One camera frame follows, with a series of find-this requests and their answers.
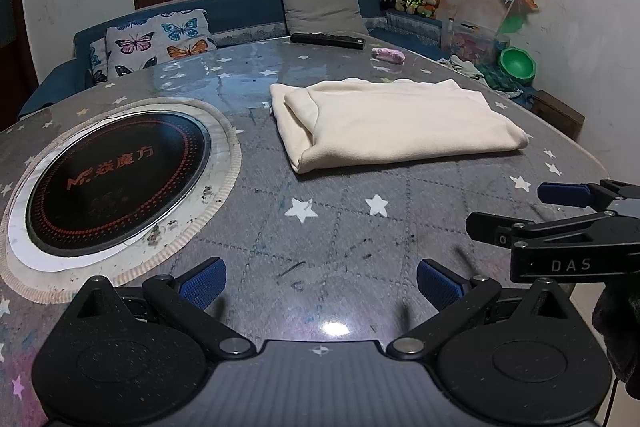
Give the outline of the green plastic bowl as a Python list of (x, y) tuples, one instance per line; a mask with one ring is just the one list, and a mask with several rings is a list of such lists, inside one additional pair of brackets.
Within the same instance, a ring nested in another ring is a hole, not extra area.
[(522, 86), (530, 86), (536, 77), (537, 65), (533, 57), (515, 46), (501, 51), (499, 65), (506, 75)]

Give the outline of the orange fox plush toy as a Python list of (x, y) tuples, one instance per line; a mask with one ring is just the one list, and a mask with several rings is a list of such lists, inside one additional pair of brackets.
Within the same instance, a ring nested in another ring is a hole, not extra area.
[(439, 8), (440, 0), (422, 0), (418, 12), (425, 18), (434, 18)]

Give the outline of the cream garment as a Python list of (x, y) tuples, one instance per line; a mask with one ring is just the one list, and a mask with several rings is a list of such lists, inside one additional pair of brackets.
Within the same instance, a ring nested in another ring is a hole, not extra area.
[(270, 86), (272, 113), (297, 173), (441, 157), (510, 153), (525, 131), (494, 112), (484, 95), (452, 80), (358, 78), (307, 88)]

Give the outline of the small wooden stool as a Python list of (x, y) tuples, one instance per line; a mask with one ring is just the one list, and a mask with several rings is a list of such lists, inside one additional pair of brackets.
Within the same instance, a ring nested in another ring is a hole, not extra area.
[(529, 100), (532, 103), (530, 110), (536, 116), (570, 139), (579, 138), (585, 124), (584, 115), (544, 90), (536, 91)]

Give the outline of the butterfly print pillow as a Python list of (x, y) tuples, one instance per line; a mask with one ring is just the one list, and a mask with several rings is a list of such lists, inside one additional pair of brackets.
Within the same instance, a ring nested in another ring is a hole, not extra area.
[(107, 28), (90, 44), (90, 69), (102, 82), (214, 49), (204, 10), (160, 13)]

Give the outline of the blue sofa bench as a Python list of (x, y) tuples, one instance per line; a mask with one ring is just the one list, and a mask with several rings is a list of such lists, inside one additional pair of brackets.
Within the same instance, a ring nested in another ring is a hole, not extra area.
[[(442, 49), (444, 33), (440, 20), (380, 9), (378, 0), (358, 0), (359, 11), (369, 34), (394, 46), (416, 52), (431, 60), (447, 58)], [(139, 28), (153, 16), (206, 13), (208, 32), (218, 48), (238, 46), (286, 35), (282, 0), (179, 0), (133, 12), (79, 31), (74, 37), (74, 57), (58, 65), (30, 96), (18, 113), (31, 113), (58, 103), (106, 79), (104, 38), (107, 29)]]

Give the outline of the grey plain cushion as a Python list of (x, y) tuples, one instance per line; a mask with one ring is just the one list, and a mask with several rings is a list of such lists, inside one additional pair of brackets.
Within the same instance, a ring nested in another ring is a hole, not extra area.
[(358, 0), (282, 0), (293, 34), (367, 35)]

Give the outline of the black remote control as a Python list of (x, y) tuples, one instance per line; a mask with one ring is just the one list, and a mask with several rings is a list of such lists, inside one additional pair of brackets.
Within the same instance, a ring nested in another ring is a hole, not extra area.
[(333, 46), (334, 48), (363, 50), (366, 40), (363, 38), (318, 34), (318, 32), (294, 32), (290, 41), (296, 44), (312, 44), (313, 46)]

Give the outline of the colourful pinwheel toy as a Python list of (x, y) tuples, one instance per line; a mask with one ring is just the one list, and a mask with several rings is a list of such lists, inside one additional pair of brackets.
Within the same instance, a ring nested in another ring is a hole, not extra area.
[(498, 28), (498, 34), (516, 34), (528, 21), (530, 14), (539, 10), (538, 0), (503, 0), (506, 12)]

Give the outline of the pink fluffy scrunchie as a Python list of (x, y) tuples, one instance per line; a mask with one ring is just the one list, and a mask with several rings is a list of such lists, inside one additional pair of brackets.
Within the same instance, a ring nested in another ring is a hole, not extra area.
[(373, 48), (371, 56), (375, 58), (375, 60), (390, 64), (404, 64), (406, 60), (405, 54), (399, 50), (390, 48)]

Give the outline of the clear plastic storage box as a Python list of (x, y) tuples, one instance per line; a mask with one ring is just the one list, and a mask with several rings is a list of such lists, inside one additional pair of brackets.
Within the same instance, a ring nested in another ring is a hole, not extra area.
[(466, 20), (457, 22), (450, 18), (442, 23), (440, 44), (444, 52), (457, 55), (463, 61), (490, 65), (510, 46), (510, 38)]

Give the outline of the round induction cooker plate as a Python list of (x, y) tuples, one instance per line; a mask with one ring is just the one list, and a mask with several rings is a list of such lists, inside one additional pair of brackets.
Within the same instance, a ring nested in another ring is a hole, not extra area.
[(122, 286), (168, 260), (229, 197), (242, 164), (228, 118), (149, 98), (71, 127), (1, 181), (1, 280), (68, 303), (93, 275)]

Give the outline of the pile of small clothes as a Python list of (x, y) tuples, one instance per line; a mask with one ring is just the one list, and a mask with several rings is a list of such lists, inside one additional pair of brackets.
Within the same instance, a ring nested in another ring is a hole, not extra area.
[(441, 58), (438, 64), (448, 67), (458, 74), (483, 83), (491, 90), (502, 93), (507, 98), (517, 98), (523, 93), (522, 87), (500, 68), (492, 65), (478, 64), (462, 60), (457, 55)]

